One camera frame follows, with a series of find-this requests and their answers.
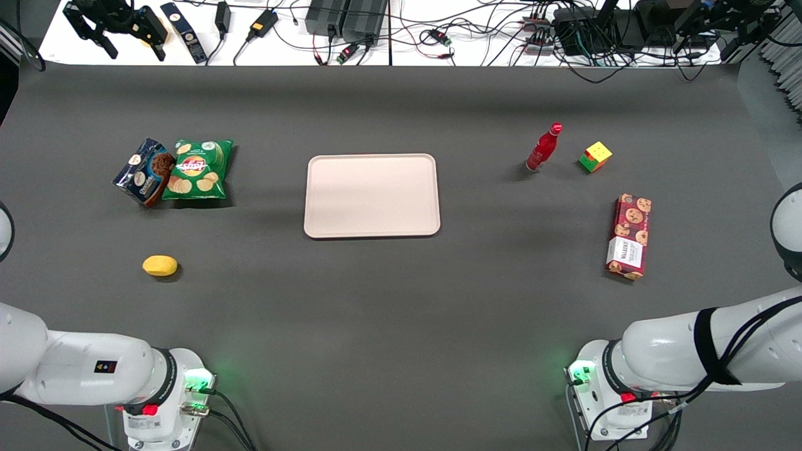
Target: red cookie box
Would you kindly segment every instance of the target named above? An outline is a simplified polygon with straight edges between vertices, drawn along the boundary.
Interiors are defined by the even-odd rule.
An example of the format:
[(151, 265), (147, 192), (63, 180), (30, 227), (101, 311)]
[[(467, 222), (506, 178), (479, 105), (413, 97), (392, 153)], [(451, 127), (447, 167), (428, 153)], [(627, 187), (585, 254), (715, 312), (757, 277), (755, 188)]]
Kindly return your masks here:
[(645, 274), (651, 200), (622, 194), (615, 202), (605, 268), (632, 280)]

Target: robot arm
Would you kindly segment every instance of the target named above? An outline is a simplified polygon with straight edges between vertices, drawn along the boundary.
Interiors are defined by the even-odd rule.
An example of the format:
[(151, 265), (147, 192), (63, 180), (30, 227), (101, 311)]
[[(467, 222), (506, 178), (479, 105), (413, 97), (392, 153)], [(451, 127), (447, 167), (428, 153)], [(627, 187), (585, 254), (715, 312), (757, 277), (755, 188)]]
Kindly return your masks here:
[[(89, 39), (101, 46), (112, 59), (116, 59), (118, 53), (103, 34), (105, 31), (142, 39), (153, 49), (159, 61), (164, 61), (162, 46), (167, 39), (167, 30), (149, 6), (134, 10), (125, 0), (72, 0), (64, 6), (63, 13), (81, 39)], [(89, 27), (86, 19), (95, 24), (94, 29)]]
[[(802, 184), (780, 198), (770, 224), (786, 271), (802, 282)], [(721, 361), (745, 324), (773, 311), (731, 360)], [(620, 340), (586, 344), (566, 372), (591, 439), (646, 438), (644, 424), (661, 393), (689, 392), (709, 380), (704, 389), (729, 392), (802, 380), (802, 286), (733, 307), (637, 321)]]
[(115, 404), (131, 447), (192, 446), (209, 400), (193, 389), (214, 383), (194, 352), (123, 335), (48, 331), (38, 316), (4, 303), (0, 319), (0, 400)]

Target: cookie box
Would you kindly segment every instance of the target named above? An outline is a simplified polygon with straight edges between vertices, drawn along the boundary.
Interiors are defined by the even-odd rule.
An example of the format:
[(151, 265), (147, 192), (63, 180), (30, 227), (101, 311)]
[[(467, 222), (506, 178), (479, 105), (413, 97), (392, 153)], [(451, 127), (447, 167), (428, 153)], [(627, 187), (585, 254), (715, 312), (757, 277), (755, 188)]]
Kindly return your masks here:
[(651, 200), (626, 193), (618, 197), (607, 246), (608, 271), (632, 280), (643, 277), (650, 222)]
[(167, 186), (176, 158), (161, 143), (147, 138), (115, 177), (114, 185), (146, 207), (153, 207)]

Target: rubik's cube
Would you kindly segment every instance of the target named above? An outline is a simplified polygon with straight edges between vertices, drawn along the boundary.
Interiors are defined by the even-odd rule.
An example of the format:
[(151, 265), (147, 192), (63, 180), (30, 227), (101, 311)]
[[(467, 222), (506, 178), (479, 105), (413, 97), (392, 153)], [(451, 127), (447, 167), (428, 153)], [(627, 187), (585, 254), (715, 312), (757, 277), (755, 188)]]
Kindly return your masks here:
[(585, 153), (579, 157), (579, 162), (585, 166), (588, 172), (592, 173), (604, 166), (612, 155), (613, 153), (599, 141), (585, 150)]

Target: green indicator light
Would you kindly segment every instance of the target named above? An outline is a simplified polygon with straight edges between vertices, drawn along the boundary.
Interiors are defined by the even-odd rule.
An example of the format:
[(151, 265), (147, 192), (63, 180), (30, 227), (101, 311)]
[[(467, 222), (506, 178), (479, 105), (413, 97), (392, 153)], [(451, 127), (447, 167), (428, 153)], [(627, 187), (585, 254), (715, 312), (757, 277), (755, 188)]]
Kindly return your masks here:
[(188, 370), (184, 375), (184, 385), (186, 388), (207, 388), (212, 384), (212, 373), (206, 368), (195, 368)]

